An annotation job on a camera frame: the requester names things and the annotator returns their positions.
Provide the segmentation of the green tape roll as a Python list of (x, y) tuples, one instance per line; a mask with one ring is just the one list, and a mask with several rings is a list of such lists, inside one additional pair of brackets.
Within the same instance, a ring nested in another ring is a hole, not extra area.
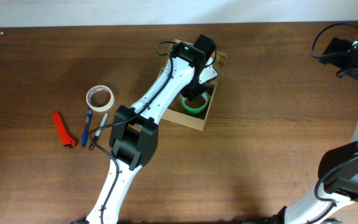
[(210, 102), (210, 96), (207, 91), (202, 93), (199, 96), (196, 96), (194, 99), (189, 100), (184, 96), (181, 96), (181, 105), (183, 109), (190, 115), (198, 115), (203, 113)]

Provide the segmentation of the brown cardboard box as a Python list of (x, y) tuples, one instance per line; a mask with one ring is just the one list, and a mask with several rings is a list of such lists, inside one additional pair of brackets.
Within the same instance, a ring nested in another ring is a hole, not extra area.
[(181, 94), (179, 93), (174, 98), (167, 110), (164, 112), (162, 116), (163, 120), (180, 124), (182, 126), (186, 126), (188, 128), (196, 129), (199, 131), (204, 130), (204, 126), (208, 118), (209, 109), (211, 108), (214, 100), (218, 81), (223, 76), (223, 70), (227, 60), (227, 53), (217, 51), (217, 55), (217, 59), (212, 65), (213, 70), (211, 68), (206, 68), (202, 71), (200, 75), (201, 81), (204, 81), (204, 79), (206, 78), (206, 73), (212, 73), (214, 75), (217, 75), (215, 80), (211, 80), (210, 82), (204, 82), (206, 91), (209, 93), (210, 96), (210, 102), (207, 109), (203, 113), (195, 116), (188, 114), (181, 105)]

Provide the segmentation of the beige masking tape roll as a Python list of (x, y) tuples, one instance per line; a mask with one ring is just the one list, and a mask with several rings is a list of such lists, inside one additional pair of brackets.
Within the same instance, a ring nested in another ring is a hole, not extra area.
[(109, 87), (96, 85), (88, 90), (85, 100), (93, 111), (104, 112), (112, 108), (115, 98)]

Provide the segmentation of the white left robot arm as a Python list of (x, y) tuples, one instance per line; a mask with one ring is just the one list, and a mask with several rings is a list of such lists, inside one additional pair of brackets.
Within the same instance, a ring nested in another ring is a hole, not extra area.
[(172, 42), (164, 55), (168, 62), (147, 93), (131, 107), (118, 107), (111, 129), (108, 175), (92, 211), (82, 223), (117, 223), (121, 205), (129, 187), (146, 166), (158, 146), (158, 125), (177, 95), (193, 101), (209, 95), (205, 83), (218, 77), (213, 64), (217, 58), (216, 44), (201, 34), (194, 44)]

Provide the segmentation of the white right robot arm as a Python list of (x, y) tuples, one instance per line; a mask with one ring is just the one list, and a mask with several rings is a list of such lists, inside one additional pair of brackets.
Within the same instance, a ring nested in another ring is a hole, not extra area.
[[(358, 80), (358, 33), (353, 41), (333, 38), (323, 54), (311, 56), (340, 70), (337, 77)], [(358, 202), (358, 121), (349, 144), (324, 154), (319, 163), (318, 181), (297, 203), (283, 207), (264, 223), (328, 223), (343, 207)]]

